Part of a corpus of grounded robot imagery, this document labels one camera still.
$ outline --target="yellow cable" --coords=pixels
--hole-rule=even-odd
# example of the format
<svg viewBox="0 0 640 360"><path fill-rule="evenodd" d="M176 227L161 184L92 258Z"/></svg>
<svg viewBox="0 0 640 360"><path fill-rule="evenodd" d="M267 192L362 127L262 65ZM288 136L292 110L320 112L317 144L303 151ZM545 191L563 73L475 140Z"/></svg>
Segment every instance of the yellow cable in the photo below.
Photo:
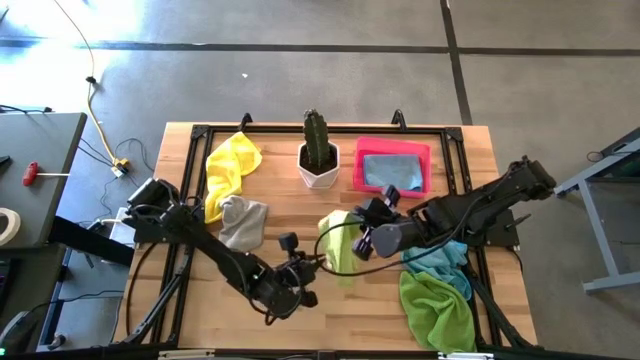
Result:
<svg viewBox="0 0 640 360"><path fill-rule="evenodd" d="M109 147L109 144L107 143L107 138L104 136L102 127L96 120L96 116L94 115L93 109L91 108L91 99L93 98L93 94L95 94L95 92L91 94L91 87L92 87L92 84L89 83L89 91L87 93L87 108L89 108L89 114L91 114L91 120L93 120L93 124L96 126L96 129L98 129L98 134L100 134L100 140L102 140L102 144L104 145L104 148L107 150L107 154L111 158L111 162L113 163L113 165L115 165L118 159L113 155L113 152L111 152L111 147Z"/></svg>
<svg viewBox="0 0 640 360"><path fill-rule="evenodd" d="M91 46L89 46L89 42L84 37L84 34L82 33L82 31L80 31L80 28L78 27L78 25L76 25L73 19L71 19L71 16L69 16L69 14L67 14L67 12L64 10L62 5L60 5L58 0L53 0L53 2L55 2L56 5L58 5L62 13L67 17L67 19L69 19L69 21L71 22L71 24L73 24L76 30L78 30L78 34L80 34L85 45L87 45L87 49L89 50L89 55L91 55L91 77L95 78L94 75L96 70L96 61L95 61L95 58L93 57L93 51L91 50ZM107 154L111 158L111 162L113 163L113 165L115 165L118 162L118 159L115 157L115 155L111 151L111 147L109 147L109 144L107 143L107 138L104 136L102 127L100 126L100 123L96 119L96 115L93 113L93 109L91 108L91 100L93 99L93 94L95 94L95 91L93 92L93 94L91 93L92 87L93 87L93 84L89 83L89 91L87 92L87 108L89 108L89 114L91 114L91 120L93 120L93 124L96 126L96 129L98 130L98 134L100 134L100 140L102 140L102 144L104 145L104 148L107 150Z"/></svg>

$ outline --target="cable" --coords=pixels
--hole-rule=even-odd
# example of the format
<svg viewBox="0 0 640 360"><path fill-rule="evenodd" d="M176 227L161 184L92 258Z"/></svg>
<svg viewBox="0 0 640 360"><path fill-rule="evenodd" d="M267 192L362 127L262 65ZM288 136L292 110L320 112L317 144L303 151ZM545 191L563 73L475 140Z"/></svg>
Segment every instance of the cable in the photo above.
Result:
<svg viewBox="0 0 640 360"><path fill-rule="evenodd" d="M520 258L520 255L518 255L518 252L516 251L516 249L514 249L513 246L507 246L507 250L512 252L513 255L516 256L516 259L518 259L518 264L520 264L520 272L524 274L524 267L522 266L522 259Z"/></svg>
<svg viewBox="0 0 640 360"><path fill-rule="evenodd" d="M113 338L116 337L116 329L118 328L118 321L120 321L120 306L122 306L122 301L118 301L118 308L116 309L116 321L113 323L113 331L111 331L111 339L109 343L113 342Z"/></svg>
<svg viewBox="0 0 640 360"><path fill-rule="evenodd" d="M44 110L24 110L24 109L20 109L20 108L9 106L9 105L0 105L0 108L9 109L9 110L0 109L0 114L2 114L3 112L7 112L7 111L18 111L18 112L21 112L21 113L24 113L24 114L28 114L28 113L31 113L31 112L38 112L38 113L42 113L42 114L45 113Z"/></svg>
<svg viewBox="0 0 640 360"><path fill-rule="evenodd" d="M142 141L138 138L131 137L126 140L122 140L120 143L118 143L118 145L116 145L116 151L115 151L116 156L118 156L118 149L120 148L120 146L124 145L127 142L129 144L131 144L132 142L140 144L140 154L142 155L142 162L144 163L144 166L146 166L147 169L151 171L156 171L156 169L153 166L149 165L149 162L147 161L147 148L144 145L144 143L142 143Z"/></svg>
<svg viewBox="0 0 640 360"><path fill-rule="evenodd" d="M99 163L101 163L101 164L105 164L105 165L107 165L109 168L111 168L111 164L109 164L108 162L106 162L106 161L104 161L104 160L101 160L101 159L99 159L99 158L97 158L97 157L93 156L93 155L92 155L92 154L90 154L87 150L83 149L80 145L78 145L78 150L80 150L80 151L82 151L83 153L87 154L87 156L89 156L89 157L93 158L93 160L95 160L95 161L97 161L97 162L99 162Z"/></svg>
<svg viewBox="0 0 640 360"><path fill-rule="evenodd" d="M299 359L299 358L315 359L316 357L313 354L295 354L295 355L285 356L283 358L278 358L275 360L289 360L289 359Z"/></svg>
<svg viewBox="0 0 640 360"><path fill-rule="evenodd" d="M86 79L89 82L89 90L87 92L87 108L89 109L89 114L91 114L91 116L90 116L91 120L93 120L93 124L96 126L96 129L98 130L98 134L100 135L100 140L102 140L102 144L104 145L104 148L107 150L107 154L111 158L111 163L113 165L115 165L118 159L113 155L113 152L111 151L111 148L109 147L109 144L107 143L107 139L104 136L104 132L102 131L102 127L100 126L100 123L98 123L98 120L96 119L96 115L93 113L93 109L91 108L91 100L93 99L93 94L95 94L95 92L93 92L93 94L91 93L91 89L93 88L93 84L96 83L96 79L95 79L96 61L95 61L95 58L93 56L93 50L91 49L91 46L89 45L89 42L84 37L84 34L82 33L82 31L80 30L78 25L76 25L75 21L73 21L71 16L69 16L69 14L67 14L67 12L64 10L62 5L60 5L58 0L53 0L53 2L55 2L56 5L58 5L58 7L62 11L62 13L67 17L67 19L69 19L69 21L76 28L76 30L78 30L78 34L80 34L80 37L82 37L82 40L84 41L84 44L87 46L87 50L89 50L89 55L91 55L91 76L87 77L87 79Z"/></svg>
<svg viewBox="0 0 640 360"><path fill-rule="evenodd" d="M158 245L158 243L153 243L149 245L147 250L145 250L144 253L142 253L142 256L140 257L140 261L138 261L138 264L136 265L136 268L133 271L133 275L131 275L131 282L129 282L129 290L127 291L127 304L124 308L124 316L125 316L124 323L127 331L127 336L131 335L131 318L130 318L131 315L129 313L131 312L131 297L133 294L133 285L136 283L136 279L138 278L138 273L140 272L140 266L145 261L145 259L149 256L153 248L156 247L156 245Z"/></svg>
<svg viewBox="0 0 640 360"><path fill-rule="evenodd" d="M636 151L616 151L614 153L611 153L609 156L613 156L613 155L622 155L622 154L638 154L640 153L640 150L636 150ZM596 154L598 155L600 158L599 159L594 159L593 157L590 157L589 155L592 154ZM598 162L602 159L604 159L606 156L604 156L604 154L601 151L589 151L587 153L587 160L589 162Z"/></svg>
<svg viewBox="0 0 640 360"><path fill-rule="evenodd" d="M122 291L122 290L102 290L97 294L84 294L84 295L76 296L74 298L58 299L58 300L54 300L54 301L49 301L49 302L38 304L38 305L34 306L31 310L29 310L29 313L32 313L32 312L38 310L39 308L41 308L43 306L49 306L51 304L55 304L55 303L58 303L58 302L68 303L68 302L72 302L72 301L76 301L76 300L80 300L80 299L86 299L86 298L92 298L92 299L117 299L117 298L122 298L122 296L102 296L102 297L100 296L100 295L102 295L104 293L108 293L108 292L123 293L124 291Z"/></svg>
<svg viewBox="0 0 640 360"><path fill-rule="evenodd" d="M138 183L134 180L135 178L133 177L133 175L131 175L131 174L127 174L127 177L129 178L129 181L131 181L131 183L132 183L135 187L137 187L137 188L139 188L139 187L140 187L140 185L138 185Z"/></svg>
<svg viewBox="0 0 640 360"><path fill-rule="evenodd" d="M397 260L397 261L393 261L387 265L383 265L377 268L373 268L373 269L368 269L368 270L364 270L364 271L359 271L359 272L353 272L353 273L339 273L337 271L333 271L329 268L327 268L324 263L320 263L320 268L326 272L328 272L331 275L335 275L335 276L342 276L342 277L355 277L355 276L361 276L361 275L368 275L368 274L372 274L381 270L385 270L388 269L390 267L396 266L396 265L402 265L402 264L407 264L411 261L414 260L418 260L420 258L423 258L433 252L435 252L436 250L444 247L449 241L451 241L459 232L460 230L462 230L462 228L466 225L467 220L469 218L469 216L471 215L471 210L473 210L473 208L476 206L476 204L478 204L478 202L480 202L480 200L483 200L484 198L486 198L487 196L490 196L491 194L493 194L504 182L506 179L508 179L509 174L511 174L511 166L509 166L509 168L507 169L507 171L505 172L504 175L502 175L502 177L500 178L500 181L498 181L498 183L488 192L486 192L485 194L483 194L483 196L480 196L478 198L476 198L474 201L471 202L471 204L469 205L469 207L467 207L467 210L465 211L465 213L462 215L462 219L460 219L460 222L458 222L458 225L456 225L455 229L448 235L442 235L440 237L436 237L435 239L432 239L429 243L436 243L436 242L440 242L440 239L443 237L446 237L442 242L440 242L438 245L429 248L427 250L425 250L424 252L418 254L418 255L414 255L410 258L404 259L404 260ZM337 224L334 225L330 228L328 228L327 230L325 230L322 234L320 234L320 236L318 236L318 239L316 240L314 246L313 246L313 255L314 257L318 256L318 246L320 244L320 241L322 241L322 238L324 238L325 235L327 235L331 230L334 230L336 228L339 227L343 227L343 226L348 226L348 225L356 225L356 224L362 224L362 222L346 222L346 223L342 223L342 224Z"/></svg>
<svg viewBox="0 0 640 360"><path fill-rule="evenodd" d="M133 207L133 209L131 209L131 211L136 213L136 215L139 215L140 210L154 210L154 211L159 211L161 214L164 214L165 212L167 212L165 209L161 208L160 206L149 205L149 204L136 205Z"/></svg>
<svg viewBox="0 0 640 360"><path fill-rule="evenodd" d="M109 184L111 184L112 182L118 180L117 177L114 177L113 179L107 181L106 183L104 183L104 192L102 193L102 196L100 197L100 205L102 205L102 207L104 207L105 209L107 209L107 212L102 214L102 215L98 215L96 216L96 218L94 219L97 220L103 216L109 216L109 217L113 217L113 211L111 211L111 208L109 207L109 205L107 205L107 186Z"/></svg>
<svg viewBox="0 0 640 360"><path fill-rule="evenodd" d="M80 138L80 141L82 141L82 142L84 142L85 144L87 144L87 146L89 147L89 149L93 150L96 154L98 154L98 156L100 156L102 159L104 159L104 161L106 161L106 162L110 162L110 160L109 160L106 156L102 155L102 153L101 153L100 151L96 150L96 148L94 148L93 146L91 146L91 144L89 144L89 142L88 142L87 140L85 140L85 139L83 139L83 138Z"/></svg>

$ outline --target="towel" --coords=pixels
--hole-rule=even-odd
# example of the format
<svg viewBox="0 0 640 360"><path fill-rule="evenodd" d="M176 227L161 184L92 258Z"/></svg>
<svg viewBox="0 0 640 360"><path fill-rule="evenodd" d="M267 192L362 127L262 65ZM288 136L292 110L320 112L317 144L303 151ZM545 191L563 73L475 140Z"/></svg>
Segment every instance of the towel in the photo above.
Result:
<svg viewBox="0 0 640 360"><path fill-rule="evenodd" d="M318 231L322 234L331 226L358 220L358 218L348 211L334 210L324 219L320 220L318 223ZM329 267L332 270L344 273L355 272L358 259L351 252L351 246L353 242L361 236L362 232L360 231L359 224L333 229L324 236L321 245L324 245L324 253ZM353 284L353 279L350 277L339 277L338 284L350 286Z"/></svg>
<svg viewBox="0 0 640 360"><path fill-rule="evenodd" d="M207 189L204 222L211 224L222 217L220 201L242 193L241 176L249 175L262 161L260 149L242 132L233 134L207 158Z"/></svg>
<svg viewBox="0 0 640 360"><path fill-rule="evenodd" d="M370 186L422 191L420 159L417 155L365 155L364 181Z"/></svg>
<svg viewBox="0 0 640 360"><path fill-rule="evenodd" d="M400 302L420 346L446 354L476 350L471 310L451 286L427 273L403 271Z"/></svg>
<svg viewBox="0 0 640 360"><path fill-rule="evenodd" d="M262 245L267 205L231 195L220 202L222 230L218 238L227 247L242 252Z"/></svg>
<svg viewBox="0 0 640 360"><path fill-rule="evenodd" d="M428 249L413 247L402 252L402 260L419 255ZM412 274L426 272L437 280L443 281L462 294L466 300L471 299L471 285L458 266L466 265L467 245L457 241L449 241L444 247L418 260L405 264Z"/></svg>

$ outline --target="gray metal stand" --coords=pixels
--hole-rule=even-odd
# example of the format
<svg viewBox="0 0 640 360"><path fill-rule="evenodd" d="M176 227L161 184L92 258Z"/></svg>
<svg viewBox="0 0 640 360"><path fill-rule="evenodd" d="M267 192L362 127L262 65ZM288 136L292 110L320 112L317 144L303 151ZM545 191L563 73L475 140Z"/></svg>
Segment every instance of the gray metal stand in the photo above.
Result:
<svg viewBox="0 0 640 360"><path fill-rule="evenodd" d="M579 190L598 240L609 276L584 283L585 292L640 284L640 271L622 273L611 244L640 242L640 179L606 176L616 166L637 157L640 139L595 163L554 189L558 197Z"/></svg>

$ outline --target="yellow cloth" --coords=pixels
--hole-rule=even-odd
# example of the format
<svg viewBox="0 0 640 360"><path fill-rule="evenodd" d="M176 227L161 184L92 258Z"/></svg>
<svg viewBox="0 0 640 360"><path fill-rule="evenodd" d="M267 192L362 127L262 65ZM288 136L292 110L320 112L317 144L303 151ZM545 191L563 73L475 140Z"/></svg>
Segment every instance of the yellow cloth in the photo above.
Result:
<svg viewBox="0 0 640 360"><path fill-rule="evenodd" d="M260 149L242 132L220 144L207 158L207 189L204 222L222 217L220 202L229 195L242 193L241 176L249 175L262 162Z"/></svg>
<svg viewBox="0 0 640 360"><path fill-rule="evenodd" d="M356 219L351 213L343 210L334 210L318 223L320 234L327 231L332 226L346 222L353 222ZM337 272L352 273L358 268L358 259L351 252L353 242L362 236L360 225L347 225L329 231L322 238L321 245L324 245L324 253L329 262L329 267ZM338 284L342 286L353 285L353 278L339 277Z"/></svg>

